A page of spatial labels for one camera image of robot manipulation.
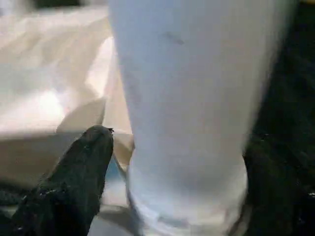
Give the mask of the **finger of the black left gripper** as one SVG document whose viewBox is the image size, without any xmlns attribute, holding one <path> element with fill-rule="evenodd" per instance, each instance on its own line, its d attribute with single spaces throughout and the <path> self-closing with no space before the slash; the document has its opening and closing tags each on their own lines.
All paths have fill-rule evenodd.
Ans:
<svg viewBox="0 0 315 236">
<path fill-rule="evenodd" d="M 28 193 L 28 190 L 25 188 L 1 182 L 0 183 L 0 205 L 1 206 L 17 205 L 27 193 Z"/>
</svg>

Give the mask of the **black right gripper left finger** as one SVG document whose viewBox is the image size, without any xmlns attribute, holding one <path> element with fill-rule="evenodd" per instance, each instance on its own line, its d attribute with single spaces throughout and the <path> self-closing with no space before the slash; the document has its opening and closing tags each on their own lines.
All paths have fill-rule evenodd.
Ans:
<svg viewBox="0 0 315 236">
<path fill-rule="evenodd" d="M 113 154 L 113 129 L 92 126 L 63 155 L 53 172 L 20 202 L 11 236 L 86 236 L 99 213 Z"/>
</svg>

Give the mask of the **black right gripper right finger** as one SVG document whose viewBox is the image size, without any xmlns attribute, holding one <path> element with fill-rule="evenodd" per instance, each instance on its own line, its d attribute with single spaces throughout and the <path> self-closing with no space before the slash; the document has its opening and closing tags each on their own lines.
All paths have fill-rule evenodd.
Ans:
<svg viewBox="0 0 315 236">
<path fill-rule="evenodd" d="M 247 236 L 315 234 L 315 160 L 283 143 L 252 135 L 243 159 L 251 216 Z"/>
</svg>

